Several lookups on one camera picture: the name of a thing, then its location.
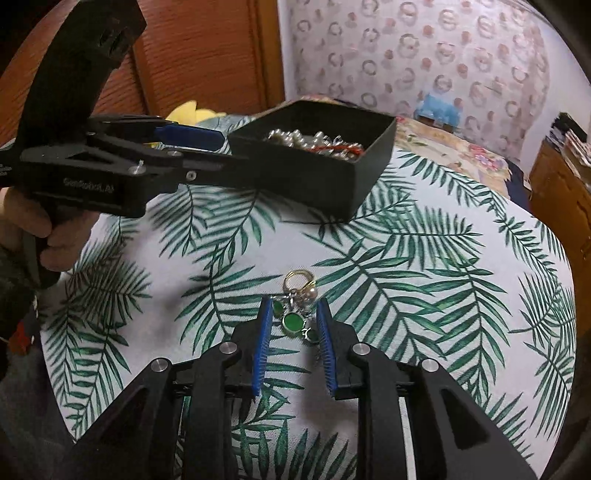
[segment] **green pendant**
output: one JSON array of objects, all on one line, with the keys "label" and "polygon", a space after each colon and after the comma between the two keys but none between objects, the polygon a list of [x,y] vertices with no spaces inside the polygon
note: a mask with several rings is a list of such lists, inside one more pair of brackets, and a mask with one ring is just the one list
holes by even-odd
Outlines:
[{"label": "green pendant", "polygon": [[316,345],[320,342],[320,338],[318,337],[318,333],[313,328],[308,328],[306,333],[304,334],[304,338],[306,341],[311,343],[312,345]]},{"label": "green pendant", "polygon": [[304,319],[297,313],[288,313],[283,317],[283,328],[290,335],[296,335],[304,328]]},{"label": "green pendant", "polygon": [[273,316],[276,319],[280,319],[283,317],[283,313],[285,312],[285,307],[283,304],[278,300],[273,300]]}]

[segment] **fern leaf pattern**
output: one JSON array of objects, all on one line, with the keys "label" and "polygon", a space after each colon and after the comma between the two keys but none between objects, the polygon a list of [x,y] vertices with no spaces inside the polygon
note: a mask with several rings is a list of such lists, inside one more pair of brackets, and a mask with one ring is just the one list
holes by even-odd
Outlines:
[{"label": "fern leaf pattern", "polygon": [[[202,126],[228,133],[248,121]],[[153,358],[186,361],[230,339],[296,268],[316,276],[333,316],[360,341],[409,364],[436,359],[541,474],[576,352],[564,249],[506,198],[398,149],[348,222],[262,190],[182,185],[143,219],[102,216],[75,267],[39,302],[50,381],[72,435]],[[276,318],[261,395],[232,407],[240,477],[353,479],[355,405],[326,394],[318,348],[287,336]]]}]

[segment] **yellow plush toy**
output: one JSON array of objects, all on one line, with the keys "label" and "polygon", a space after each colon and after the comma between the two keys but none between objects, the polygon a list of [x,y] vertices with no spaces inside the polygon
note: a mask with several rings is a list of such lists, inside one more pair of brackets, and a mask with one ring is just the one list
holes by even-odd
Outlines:
[{"label": "yellow plush toy", "polygon": [[172,112],[170,112],[170,115],[166,117],[166,120],[193,127],[199,122],[203,122],[204,120],[216,116],[226,116],[226,114],[216,113],[206,108],[197,108],[197,102],[195,100],[190,100],[182,105],[179,105]]}]

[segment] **black box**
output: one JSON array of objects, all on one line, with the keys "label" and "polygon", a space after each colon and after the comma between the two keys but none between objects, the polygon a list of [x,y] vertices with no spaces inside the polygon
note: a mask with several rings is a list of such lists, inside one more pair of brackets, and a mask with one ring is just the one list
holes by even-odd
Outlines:
[{"label": "black box", "polygon": [[[354,161],[273,144],[273,129],[323,131],[330,138],[363,145]],[[268,113],[228,135],[232,154],[256,162],[257,187],[318,208],[338,219],[350,219],[390,162],[396,119],[331,103],[299,100]]]}]

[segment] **finger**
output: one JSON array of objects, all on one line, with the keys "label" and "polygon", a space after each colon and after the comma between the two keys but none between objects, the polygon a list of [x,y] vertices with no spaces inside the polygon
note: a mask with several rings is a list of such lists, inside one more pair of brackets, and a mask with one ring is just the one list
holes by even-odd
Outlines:
[{"label": "finger", "polygon": [[39,238],[51,234],[51,220],[35,200],[28,199],[15,188],[0,192],[0,218]]},{"label": "finger", "polygon": [[50,247],[78,245],[81,240],[88,239],[88,234],[99,216],[100,213],[98,212],[84,211],[75,218],[57,225],[47,238],[47,245]]},{"label": "finger", "polygon": [[82,249],[90,238],[90,232],[83,241],[69,247],[49,247],[40,255],[41,265],[54,272],[65,272],[71,269],[80,257]]}]

